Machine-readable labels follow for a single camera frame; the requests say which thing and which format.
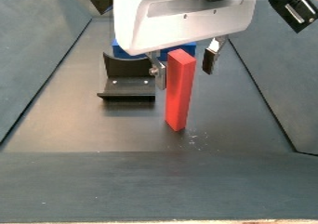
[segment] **metal screw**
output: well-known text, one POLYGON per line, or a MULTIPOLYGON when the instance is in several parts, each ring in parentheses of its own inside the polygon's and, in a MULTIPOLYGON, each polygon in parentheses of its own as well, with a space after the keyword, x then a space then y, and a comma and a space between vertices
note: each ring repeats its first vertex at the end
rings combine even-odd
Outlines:
POLYGON ((150 69, 150 75, 157 76, 158 74, 160 74, 160 69, 156 68, 156 67, 153 67, 153 68, 150 69))

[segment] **gray wall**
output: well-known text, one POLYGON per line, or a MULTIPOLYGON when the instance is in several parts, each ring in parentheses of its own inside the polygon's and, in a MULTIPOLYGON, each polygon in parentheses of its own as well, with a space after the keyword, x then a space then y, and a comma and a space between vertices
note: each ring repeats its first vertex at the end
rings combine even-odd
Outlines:
POLYGON ((0 0, 0 140, 91 18, 77 0, 0 0))
POLYGON ((296 149, 318 154, 318 22, 296 34, 259 0, 249 29, 230 39, 296 149))

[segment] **black bracket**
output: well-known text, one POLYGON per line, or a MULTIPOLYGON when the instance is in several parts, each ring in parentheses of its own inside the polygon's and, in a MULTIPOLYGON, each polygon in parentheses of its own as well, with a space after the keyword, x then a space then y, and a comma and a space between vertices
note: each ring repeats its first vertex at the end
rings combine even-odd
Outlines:
POLYGON ((104 54, 108 72, 104 99, 156 100, 156 78, 150 75, 150 59, 118 59, 104 54))

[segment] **black mat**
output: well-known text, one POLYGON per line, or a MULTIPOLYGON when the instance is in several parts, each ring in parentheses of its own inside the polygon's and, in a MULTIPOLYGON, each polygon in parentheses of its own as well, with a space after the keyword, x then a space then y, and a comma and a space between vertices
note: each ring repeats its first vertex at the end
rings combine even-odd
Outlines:
POLYGON ((318 159, 201 152, 3 153, 2 222, 318 218, 318 159))

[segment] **red wooden block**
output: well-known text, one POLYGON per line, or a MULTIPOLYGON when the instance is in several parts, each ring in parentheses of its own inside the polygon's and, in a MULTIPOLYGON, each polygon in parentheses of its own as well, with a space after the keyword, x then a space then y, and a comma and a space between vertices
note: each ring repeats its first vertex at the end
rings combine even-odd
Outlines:
POLYGON ((196 64, 182 49, 169 52, 166 121, 176 131, 186 128, 196 64))

